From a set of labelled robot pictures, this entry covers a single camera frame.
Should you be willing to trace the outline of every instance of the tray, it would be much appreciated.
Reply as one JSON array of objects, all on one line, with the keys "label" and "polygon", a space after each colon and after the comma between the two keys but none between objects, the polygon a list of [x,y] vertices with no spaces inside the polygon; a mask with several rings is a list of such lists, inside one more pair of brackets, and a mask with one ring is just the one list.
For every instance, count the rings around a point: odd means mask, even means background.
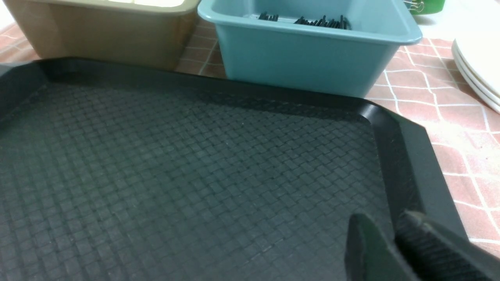
[{"label": "tray", "polygon": [[8,280],[344,280],[353,213],[466,238],[426,131],[369,101],[70,58],[0,75]]}]

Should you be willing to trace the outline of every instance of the green container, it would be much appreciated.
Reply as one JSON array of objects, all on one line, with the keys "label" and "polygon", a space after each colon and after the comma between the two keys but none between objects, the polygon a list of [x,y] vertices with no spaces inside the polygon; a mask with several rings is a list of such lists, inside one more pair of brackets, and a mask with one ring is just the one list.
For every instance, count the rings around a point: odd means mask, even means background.
[{"label": "green container", "polygon": [[412,15],[430,15],[443,10],[445,0],[423,0],[423,9],[421,11],[411,10]]}]

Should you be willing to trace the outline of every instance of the white plate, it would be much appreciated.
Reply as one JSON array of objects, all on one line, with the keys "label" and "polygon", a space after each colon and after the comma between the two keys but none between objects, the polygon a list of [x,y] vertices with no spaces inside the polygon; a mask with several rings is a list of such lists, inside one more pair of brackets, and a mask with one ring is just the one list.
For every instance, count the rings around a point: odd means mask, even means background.
[{"label": "white plate", "polygon": [[460,55],[457,53],[457,45],[455,42],[453,42],[453,45],[451,46],[451,52],[453,53],[453,57],[455,58],[455,63],[458,68],[458,71],[462,74],[463,78],[469,86],[472,88],[472,90],[487,104],[489,105],[494,111],[500,114],[500,98],[491,92],[489,92],[484,85],[482,85],[477,79],[474,78],[472,75],[471,71],[467,68],[465,63],[462,61],[462,58]]},{"label": "white plate", "polygon": [[500,97],[500,24],[474,27],[456,37],[456,50],[477,79]]}]

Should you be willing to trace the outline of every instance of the pink checkered tablecloth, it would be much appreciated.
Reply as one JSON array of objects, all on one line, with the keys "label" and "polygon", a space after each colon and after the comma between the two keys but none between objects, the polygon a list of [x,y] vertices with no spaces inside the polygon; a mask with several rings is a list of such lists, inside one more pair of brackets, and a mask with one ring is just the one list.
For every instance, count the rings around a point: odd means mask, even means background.
[{"label": "pink checkered tablecloth", "polygon": [[[366,98],[427,129],[470,240],[500,257],[500,115],[460,75],[451,44],[402,47]],[[0,32],[0,62],[36,58],[17,25]],[[225,77],[211,24],[200,21],[176,70]]]}]

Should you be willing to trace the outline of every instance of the stack of plates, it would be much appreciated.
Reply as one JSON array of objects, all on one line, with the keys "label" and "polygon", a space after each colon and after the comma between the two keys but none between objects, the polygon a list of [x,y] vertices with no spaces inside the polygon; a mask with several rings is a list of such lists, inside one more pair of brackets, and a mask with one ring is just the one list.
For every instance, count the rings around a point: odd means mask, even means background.
[{"label": "stack of plates", "polygon": [[500,36],[477,30],[464,32],[455,39],[451,51],[470,87],[500,113]]}]

